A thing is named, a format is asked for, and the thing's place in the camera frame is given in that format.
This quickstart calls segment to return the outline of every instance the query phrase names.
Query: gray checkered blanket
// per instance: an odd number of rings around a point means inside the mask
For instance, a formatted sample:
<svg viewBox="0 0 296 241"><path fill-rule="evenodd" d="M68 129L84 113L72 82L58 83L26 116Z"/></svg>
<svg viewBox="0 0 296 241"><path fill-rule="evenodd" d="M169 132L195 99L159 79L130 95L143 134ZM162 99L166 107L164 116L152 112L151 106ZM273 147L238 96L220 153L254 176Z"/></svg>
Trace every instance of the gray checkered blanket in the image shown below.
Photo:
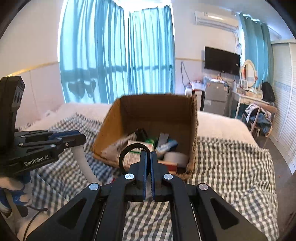
<svg viewBox="0 0 296 241"><path fill-rule="evenodd" d="M50 130L79 130L86 136L84 150L93 173L103 183L118 177L116 168L92 157L90 150L101 123L82 115L64 119ZM268 150L231 140L200 138L197 141L195 170L188 183L207 183L239 213L276 240L277 196L273 162ZM32 171L33 206L54 214L89 183L70 150L59 160ZM167 202L129 203L123 240L173 240L170 207Z"/></svg>

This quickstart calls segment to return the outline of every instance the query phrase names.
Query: mini fridge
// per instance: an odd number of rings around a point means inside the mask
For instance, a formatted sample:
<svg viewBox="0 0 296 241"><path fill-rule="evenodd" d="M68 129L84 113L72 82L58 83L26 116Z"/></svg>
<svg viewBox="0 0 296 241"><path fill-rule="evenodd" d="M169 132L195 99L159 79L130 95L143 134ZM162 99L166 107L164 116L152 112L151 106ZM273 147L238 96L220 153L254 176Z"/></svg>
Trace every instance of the mini fridge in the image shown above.
<svg viewBox="0 0 296 241"><path fill-rule="evenodd" d="M224 115L229 85L216 79L205 79L203 111Z"/></svg>

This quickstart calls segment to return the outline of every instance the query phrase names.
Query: white louvered door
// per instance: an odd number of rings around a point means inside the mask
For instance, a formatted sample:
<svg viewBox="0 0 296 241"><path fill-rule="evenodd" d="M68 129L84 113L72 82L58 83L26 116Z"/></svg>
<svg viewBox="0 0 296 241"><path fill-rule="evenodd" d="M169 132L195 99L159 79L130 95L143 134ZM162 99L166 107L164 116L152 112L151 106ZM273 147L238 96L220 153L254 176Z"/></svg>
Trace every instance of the white louvered door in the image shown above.
<svg viewBox="0 0 296 241"><path fill-rule="evenodd" d="M278 112L274 118L271 135L273 135L276 140L279 140L290 103L292 65L288 43L273 44L272 49L274 53L273 90Z"/></svg>
<svg viewBox="0 0 296 241"><path fill-rule="evenodd" d="M284 123L283 130L279 136L278 142L283 145L287 151L290 163L290 169L296 169L296 44L289 44L291 52L291 75L292 75L292 94L289 100L289 109L287 120Z"/></svg>
<svg viewBox="0 0 296 241"><path fill-rule="evenodd" d="M272 44L274 54L275 103L270 139L278 148L291 173L296 170L296 43Z"/></svg>

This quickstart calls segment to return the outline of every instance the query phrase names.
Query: blue curtain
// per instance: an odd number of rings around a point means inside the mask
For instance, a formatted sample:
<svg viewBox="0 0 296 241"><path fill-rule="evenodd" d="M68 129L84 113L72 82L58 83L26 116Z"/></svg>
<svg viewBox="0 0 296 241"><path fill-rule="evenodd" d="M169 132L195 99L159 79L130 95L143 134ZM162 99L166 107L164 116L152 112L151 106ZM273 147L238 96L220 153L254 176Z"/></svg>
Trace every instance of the blue curtain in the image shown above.
<svg viewBox="0 0 296 241"><path fill-rule="evenodd" d="M128 94L123 8L112 0L70 0L60 38L66 102L112 103Z"/></svg>
<svg viewBox="0 0 296 241"><path fill-rule="evenodd" d="M257 70L256 87L265 81L272 86L274 60L268 26L266 23L253 21L251 16L243 16L242 13L239 16L244 32L245 59L250 59Z"/></svg>
<svg viewBox="0 0 296 241"><path fill-rule="evenodd" d="M131 12L128 25L131 93L174 93L175 42L170 6Z"/></svg>

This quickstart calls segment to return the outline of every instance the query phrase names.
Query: white cable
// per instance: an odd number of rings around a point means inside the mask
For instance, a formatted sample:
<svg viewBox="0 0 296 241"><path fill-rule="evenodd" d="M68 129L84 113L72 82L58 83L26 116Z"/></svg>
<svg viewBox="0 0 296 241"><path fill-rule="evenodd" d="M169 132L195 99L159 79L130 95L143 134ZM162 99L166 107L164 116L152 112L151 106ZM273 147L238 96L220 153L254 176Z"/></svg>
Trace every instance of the white cable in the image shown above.
<svg viewBox="0 0 296 241"><path fill-rule="evenodd" d="M90 183L98 183L102 185L102 183L97 179L95 174L93 174L86 158L85 158L85 153L83 150L83 146L74 146L71 147L71 151L76 158L77 164L82 171L83 175L87 179L88 182Z"/></svg>

